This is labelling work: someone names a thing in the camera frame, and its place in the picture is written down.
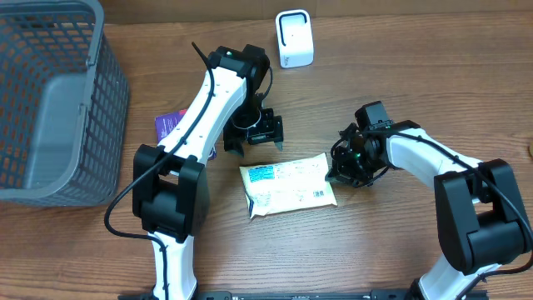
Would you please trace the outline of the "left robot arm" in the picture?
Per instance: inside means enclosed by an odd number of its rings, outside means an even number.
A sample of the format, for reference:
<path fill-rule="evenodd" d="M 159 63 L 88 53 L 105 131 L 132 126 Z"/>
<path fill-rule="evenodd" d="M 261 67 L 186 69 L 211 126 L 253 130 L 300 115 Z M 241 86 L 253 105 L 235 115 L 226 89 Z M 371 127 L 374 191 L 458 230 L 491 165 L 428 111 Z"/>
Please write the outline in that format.
<path fill-rule="evenodd" d="M 141 145 L 133 160 L 132 212 L 152 240 L 156 283 L 149 299 L 193 299 L 193 243 L 208 212 L 207 161 L 218 139 L 243 155 L 244 143 L 284 140 L 281 117 L 265 108 L 258 91 L 272 75 L 261 47 L 219 47 L 203 58 L 201 90 L 181 121 L 156 147 Z"/>

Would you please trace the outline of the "purple red soft package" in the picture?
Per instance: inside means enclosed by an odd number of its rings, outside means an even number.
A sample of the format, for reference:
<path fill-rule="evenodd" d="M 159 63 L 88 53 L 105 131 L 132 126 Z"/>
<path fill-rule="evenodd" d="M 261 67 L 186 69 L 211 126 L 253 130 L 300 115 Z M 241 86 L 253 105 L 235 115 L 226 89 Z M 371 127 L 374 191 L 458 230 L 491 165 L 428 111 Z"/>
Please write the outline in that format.
<path fill-rule="evenodd" d="M 157 145 L 163 146 L 165 152 L 170 152 L 196 118 L 197 112 L 189 113 L 186 109 L 156 117 Z M 206 164 L 217 157 L 216 144 L 221 131 L 222 125 L 217 117 L 205 112 L 174 155 L 180 158 L 194 156 L 200 163 Z"/>

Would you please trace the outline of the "white floral pouch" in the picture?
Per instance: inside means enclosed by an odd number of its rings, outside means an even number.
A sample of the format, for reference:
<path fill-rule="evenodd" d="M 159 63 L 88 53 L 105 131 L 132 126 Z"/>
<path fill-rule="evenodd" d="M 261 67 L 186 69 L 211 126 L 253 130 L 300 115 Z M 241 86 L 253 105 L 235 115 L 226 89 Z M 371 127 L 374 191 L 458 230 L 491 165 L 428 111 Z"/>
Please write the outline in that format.
<path fill-rule="evenodd" d="M 308 208 L 336 206 L 326 155 L 240 167 L 250 218 Z"/>

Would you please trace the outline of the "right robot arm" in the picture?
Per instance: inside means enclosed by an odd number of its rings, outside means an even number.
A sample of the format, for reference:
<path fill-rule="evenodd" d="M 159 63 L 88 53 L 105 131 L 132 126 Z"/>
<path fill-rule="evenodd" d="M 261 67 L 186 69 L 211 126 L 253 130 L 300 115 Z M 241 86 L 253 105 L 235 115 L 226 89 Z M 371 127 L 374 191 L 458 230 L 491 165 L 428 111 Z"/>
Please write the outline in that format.
<path fill-rule="evenodd" d="M 382 102 L 368 103 L 339 132 L 330 150 L 328 181 L 370 187 L 391 169 L 403 169 L 435 195 L 441 257 L 396 299 L 486 299 L 475 286 L 489 277 L 523 273 L 508 268 L 532 252 L 532 228 L 511 166 L 483 162 L 431 138 L 411 120 L 394 122 Z"/>

